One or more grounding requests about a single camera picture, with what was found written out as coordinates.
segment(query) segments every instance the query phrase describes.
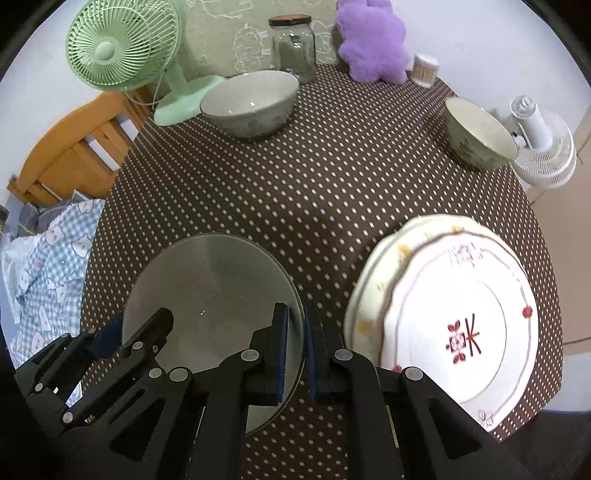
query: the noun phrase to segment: glass jar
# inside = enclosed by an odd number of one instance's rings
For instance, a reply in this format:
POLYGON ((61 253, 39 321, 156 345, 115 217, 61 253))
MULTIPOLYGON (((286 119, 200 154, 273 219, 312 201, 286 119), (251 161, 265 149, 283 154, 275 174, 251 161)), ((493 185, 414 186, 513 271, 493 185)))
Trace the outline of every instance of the glass jar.
POLYGON ((269 19, 273 33, 273 65, 300 83, 316 79, 316 41, 309 15, 281 15, 269 19))

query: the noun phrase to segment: wallpaper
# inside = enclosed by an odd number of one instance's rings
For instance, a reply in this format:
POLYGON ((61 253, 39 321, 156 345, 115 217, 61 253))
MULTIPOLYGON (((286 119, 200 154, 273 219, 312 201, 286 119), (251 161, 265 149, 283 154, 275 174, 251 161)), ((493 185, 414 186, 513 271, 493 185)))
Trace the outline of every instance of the wallpaper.
POLYGON ((178 0, 177 4, 186 16, 177 59, 188 79, 271 67, 268 20, 277 15, 311 15, 317 62, 337 60, 336 0, 178 0))

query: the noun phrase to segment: bowl rim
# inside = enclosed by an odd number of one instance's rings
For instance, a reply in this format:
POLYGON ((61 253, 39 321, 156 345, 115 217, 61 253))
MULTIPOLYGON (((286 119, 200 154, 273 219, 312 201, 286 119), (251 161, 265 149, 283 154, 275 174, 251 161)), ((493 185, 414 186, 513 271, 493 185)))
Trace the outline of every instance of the bowl rim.
POLYGON ((519 147, 517 147, 517 143, 515 142, 515 139, 513 138, 513 135, 511 135, 511 132, 509 132, 507 130, 507 128, 497 119, 495 118, 494 115, 492 115, 490 112, 486 111, 486 109, 480 105, 478 105, 475 102, 472 102, 464 97, 458 97, 458 96, 453 96, 453 97, 449 97, 446 99, 445 101, 445 110, 446 112, 464 129, 466 130, 466 132, 468 132, 472 138, 474 138, 474 140, 476 140, 480 145, 482 145, 483 147, 485 147, 487 150, 490 150, 491 152, 493 152, 495 155, 498 155, 501 158, 504 158, 506 161, 514 161, 517 159, 517 157, 519 156, 519 147), (513 140, 513 144, 515 145, 515 157, 514 158, 509 158, 506 157, 505 155, 499 153, 497 150, 494 150, 492 147, 490 147, 489 145, 485 144, 480 138, 478 138, 474 132, 472 132, 463 122, 461 122, 449 109, 449 103, 450 102, 455 102, 455 101, 462 101, 465 103, 469 103, 471 105, 477 106, 479 109, 481 109, 483 112, 487 113, 497 124, 499 124, 501 127, 503 127, 503 129, 507 132, 507 135, 509 135, 509 137, 511 138, 511 140, 513 140))
POLYGON ((225 82, 221 82, 221 83, 219 83, 218 85, 216 85, 214 88, 212 88, 211 90, 209 90, 209 91, 208 91, 208 92, 207 92, 207 93, 206 93, 206 94, 203 96, 203 99, 201 100, 200 108, 201 108, 201 112, 202 112, 202 114, 203 114, 203 115, 205 115, 206 117, 208 117, 208 118, 213 118, 213 119, 220 119, 220 120, 223 120, 223 119, 244 118, 244 117, 246 117, 246 116, 254 115, 254 114, 256 114, 256 113, 262 113, 262 112, 266 112, 267 110, 270 110, 270 109, 272 109, 272 108, 276 107, 277 105, 280 105, 280 104, 282 104, 282 103, 283 103, 283 102, 285 102, 286 100, 289 100, 291 103, 293 103, 293 101, 294 101, 294 99, 295 99, 295 97, 296 97, 297 91, 298 91, 298 89, 300 88, 300 82, 299 82, 299 81, 298 81, 298 79, 297 79, 297 78, 296 78, 294 75, 292 75, 291 73, 289 73, 289 72, 284 72, 284 71, 282 71, 282 70, 271 70, 271 69, 267 69, 267 70, 257 70, 257 71, 255 71, 255 72, 245 72, 245 73, 241 73, 241 74, 239 74, 239 75, 236 75, 236 76, 234 76, 234 77, 230 77, 230 78, 228 78, 228 79, 227 79, 225 82), (226 114, 226 115, 215 115, 215 114, 213 114, 213 113, 207 113, 207 111, 203 109, 203 102, 204 102, 204 101, 207 99, 207 97, 208 97, 208 96, 209 96, 209 95, 210 95, 210 94, 211 94, 211 93, 212 93, 212 92, 213 92, 213 91, 214 91, 214 90, 215 90, 215 89, 218 87, 218 85, 224 85, 224 84, 226 84, 226 83, 233 82, 235 79, 242 78, 242 77, 244 77, 244 76, 246 76, 246 75, 257 76, 258 74, 261 74, 261 73, 267 73, 267 72, 276 72, 276 73, 279 73, 279 74, 280 74, 280 75, 281 75, 283 78, 285 78, 285 79, 287 79, 287 78, 288 78, 287 76, 291 77, 291 78, 293 79, 293 81, 292 81, 292 80, 289 80, 289 81, 290 81, 290 82, 292 82, 292 84, 293 84, 293 85, 292 85, 292 89, 293 89, 293 91, 292 91, 292 92, 291 92, 291 93, 290 93, 290 94, 289 94, 289 95, 288 95, 286 98, 284 98, 284 99, 281 99, 281 100, 279 100, 279 101, 276 101, 276 102, 274 102, 274 103, 272 103, 272 104, 270 104, 270 105, 265 105, 265 106, 262 106, 262 107, 259 107, 259 108, 255 108, 254 110, 251 110, 251 111, 249 111, 249 112, 244 112, 244 113, 239 113, 239 114, 233 114, 233 113, 230 113, 230 114, 226 114))

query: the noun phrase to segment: fan cord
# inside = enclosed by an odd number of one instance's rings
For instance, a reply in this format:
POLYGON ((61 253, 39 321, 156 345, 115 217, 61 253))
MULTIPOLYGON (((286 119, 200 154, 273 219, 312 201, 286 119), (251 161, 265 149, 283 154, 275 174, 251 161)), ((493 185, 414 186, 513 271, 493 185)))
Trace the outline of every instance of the fan cord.
POLYGON ((152 97, 152 103, 143 103, 143 102, 138 102, 137 100, 131 98, 127 92, 123 92, 125 94, 125 96, 127 97, 128 100, 132 101, 133 103, 135 103, 136 105, 143 105, 143 106, 154 106, 154 105, 158 105, 162 99, 156 101, 156 96, 158 95, 158 90, 160 89, 160 83, 162 82, 162 78, 164 77, 164 72, 162 72, 160 74, 160 78, 158 79, 158 83, 156 84, 156 90, 154 90, 154 96, 152 97))

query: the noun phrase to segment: round table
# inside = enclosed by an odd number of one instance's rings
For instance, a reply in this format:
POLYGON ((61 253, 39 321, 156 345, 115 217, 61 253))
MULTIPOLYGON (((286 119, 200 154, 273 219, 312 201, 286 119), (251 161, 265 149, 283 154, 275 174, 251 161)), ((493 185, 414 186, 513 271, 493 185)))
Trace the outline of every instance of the round table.
MULTIPOLYGON (((377 242, 417 215, 471 216, 521 259, 535 294, 540 341, 522 401, 492 434, 531 419, 561 382, 560 308, 540 227, 509 166, 469 171, 452 160, 440 80, 353 82, 319 67, 300 88, 291 122, 242 142, 202 117, 160 128, 148 121, 129 151, 99 222, 82 299, 82 329, 123 311, 135 280, 164 248, 227 232, 269 250, 303 300, 341 326, 349 295, 377 242)), ((83 385, 112 367, 104 360, 83 385)), ((244 478, 346 478, 343 411, 309 403, 304 381, 275 422, 246 438, 244 478)))

